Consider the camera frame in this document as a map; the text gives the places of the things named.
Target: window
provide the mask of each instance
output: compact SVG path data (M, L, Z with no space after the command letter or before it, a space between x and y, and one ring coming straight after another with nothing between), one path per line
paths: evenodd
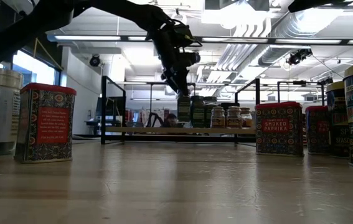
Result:
M29 83L56 84L58 71L20 50L13 56L13 70L23 74L22 87Z

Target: wooden shelf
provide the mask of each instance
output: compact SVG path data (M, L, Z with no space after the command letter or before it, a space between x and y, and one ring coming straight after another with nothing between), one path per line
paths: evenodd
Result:
M226 129L226 128L131 128L131 127L106 127L107 132L137 132L137 133L202 133L202 134L255 134L251 128Z

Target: red spice tin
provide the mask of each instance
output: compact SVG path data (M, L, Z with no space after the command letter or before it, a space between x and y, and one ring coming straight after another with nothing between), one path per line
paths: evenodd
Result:
M71 88L31 83L21 91L21 113L14 158L21 163L72 159Z
M256 105L257 154L303 157L302 106L296 102Z
M330 154L329 113L327 106L306 108L306 140L309 154Z

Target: wooden table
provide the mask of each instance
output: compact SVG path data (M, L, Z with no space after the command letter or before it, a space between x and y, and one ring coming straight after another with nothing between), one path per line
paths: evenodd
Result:
M224 144L73 146L73 161L0 156L0 223L353 223L346 160Z

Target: security camera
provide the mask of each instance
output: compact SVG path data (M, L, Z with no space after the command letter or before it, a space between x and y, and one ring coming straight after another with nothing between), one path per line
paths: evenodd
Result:
M92 58L89 61L89 64L93 67L98 67L100 65L100 55L92 55Z

